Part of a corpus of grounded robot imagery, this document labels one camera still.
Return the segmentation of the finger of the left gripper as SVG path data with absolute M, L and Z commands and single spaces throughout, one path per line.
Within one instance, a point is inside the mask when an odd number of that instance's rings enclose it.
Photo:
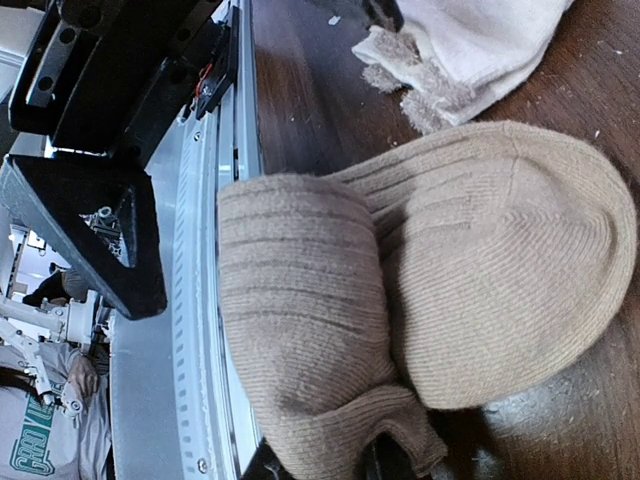
M 396 0 L 362 0 L 369 26 L 378 26 L 397 33 L 404 25 L 404 17 Z

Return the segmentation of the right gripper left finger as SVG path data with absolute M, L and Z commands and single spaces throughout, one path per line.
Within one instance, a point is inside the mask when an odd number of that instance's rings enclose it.
M 8 155 L 1 202 L 124 317 L 166 309 L 154 190 L 144 171 L 92 155 Z

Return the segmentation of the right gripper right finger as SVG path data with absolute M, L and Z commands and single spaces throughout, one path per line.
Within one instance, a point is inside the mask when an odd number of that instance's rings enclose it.
M 389 435 L 383 434 L 365 450 L 361 471 L 357 479 L 432 479 L 430 473 L 416 475 L 410 466 L 408 455 Z M 281 464 L 265 438 L 263 438 L 251 461 L 241 476 L 242 480 L 292 480 L 292 476 Z

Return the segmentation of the red sock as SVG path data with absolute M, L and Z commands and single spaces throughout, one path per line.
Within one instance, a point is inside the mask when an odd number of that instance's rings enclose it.
M 404 25 L 372 26 L 352 52 L 363 78 L 423 135 L 467 123 L 507 96 L 541 62 L 566 0 L 401 1 Z

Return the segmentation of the beige sock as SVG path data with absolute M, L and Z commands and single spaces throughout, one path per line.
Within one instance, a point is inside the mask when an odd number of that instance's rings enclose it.
M 294 479 L 357 479 L 383 434 L 431 473 L 447 449 L 429 412 L 566 369 L 636 263 L 635 203 L 609 159 L 513 121 L 237 181 L 217 202 L 229 350 Z

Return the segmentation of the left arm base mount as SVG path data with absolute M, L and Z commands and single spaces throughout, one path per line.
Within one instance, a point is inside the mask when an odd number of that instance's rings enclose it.
M 230 1 L 4 1 L 39 18 L 11 127 L 59 149 L 145 165 L 177 118 L 212 112 L 238 72 Z

